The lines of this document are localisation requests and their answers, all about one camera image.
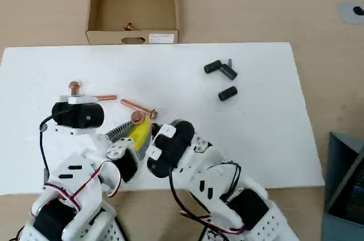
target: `black motor housing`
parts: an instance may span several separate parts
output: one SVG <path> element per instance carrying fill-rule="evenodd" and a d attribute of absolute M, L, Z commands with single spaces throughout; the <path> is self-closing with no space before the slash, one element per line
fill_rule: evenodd
<path fill-rule="evenodd" d="M 97 103 L 71 105 L 68 102 L 58 102 L 52 108 L 52 115 L 68 109 L 72 111 L 54 117 L 58 125 L 71 128 L 97 128 L 104 122 L 104 110 Z"/>
<path fill-rule="evenodd" d="M 193 125 L 185 120 L 174 121 L 171 125 L 176 127 L 176 133 L 172 138 L 159 135 L 154 145 L 162 151 L 162 154 L 158 160 L 149 158 L 147 162 L 149 171 L 159 178 L 167 177 L 170 167 L 177 167 L 195 134 Z"/>

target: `cardboard flap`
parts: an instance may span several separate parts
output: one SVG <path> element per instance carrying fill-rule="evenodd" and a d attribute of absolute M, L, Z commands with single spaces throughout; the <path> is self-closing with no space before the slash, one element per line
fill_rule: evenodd
<path fill-rule="evenodd" d="M 120 44 L 172 44 L 177 43 L 178 31 L 143 30 L 143 31 L 87 31 L 89 43 L 98 45 Z"/>

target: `gray round object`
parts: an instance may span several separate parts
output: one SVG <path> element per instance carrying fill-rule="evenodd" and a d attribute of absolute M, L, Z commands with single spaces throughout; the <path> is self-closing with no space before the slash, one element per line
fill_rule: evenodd
<path fill-rule="evenodd" d="M 123 152 L 121 150 L 119 150 L 118 148 L 112 148 L 111 151 L 107 152 L 107 158 L 109 158 L 112 161 L 121 159 L 122 156 L 123 156 Z"/>
<path fill-rule="evenodd" d="M 364 5 L 344 2 L 339 5 L 339 15 L 346 23 L 364 24 Z"/>

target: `yellow part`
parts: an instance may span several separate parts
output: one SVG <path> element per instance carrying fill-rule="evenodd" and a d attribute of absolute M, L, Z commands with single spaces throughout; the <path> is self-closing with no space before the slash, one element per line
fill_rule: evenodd
<path fill-rule="evenodd" d="M 150 130 L 150 119 L 146 117 L 144 122 L 140 126 L 135 126 L 127 135 L 134 140 L 134 149 L 139 150 L 146 139 L 148 138 Z"/>

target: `screw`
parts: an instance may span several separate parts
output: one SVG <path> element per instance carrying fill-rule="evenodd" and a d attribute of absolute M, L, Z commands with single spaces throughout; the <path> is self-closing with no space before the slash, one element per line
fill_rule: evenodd
<path fill-rule="evenodd" d="M 125 31 L 136 31 L 136 29 L 133 27 L 133 25 L 131 25 L 131 23 L 129 22 L 129 23 L 126 23 L 125 25 L 124 25 L 124 30 Z"/>
<path fill-rule="evenodd" d="M 146 109 L 145 107 L 139 106 L 139 105 L 129 102 L 128 100 L 125 100 L 125 99 L 121 99 L 120 103 L 122 105 L 128 106 L 134 110 L 141 111 L 141 112 L 147 114 L 149 116 L 149 118 L 152 120 L 156 119 L 158 116 L 158 112 L 155 109 L 149 110 L 149 109 Z"/>
<path fill-rule="evenodd" d="M 72 81 L 69 83 L 68 86 L 71 89 L 71 95 L 72 96 L 79 96 L 80 95 L 80 85 L 76 81 Z"/>
<path fill-rule="evenodd" d="M 99 95 L 95 97 L 97 98 L 98 101 L 112 101 L 117 99 L 116 95 Z"/>
<path fill-rule="evenodd" d="M 136 126 L 141 125 L 145 119 L 146 115 L 141 111 L 135 111 L 131 115 L 131 122 Z"/>

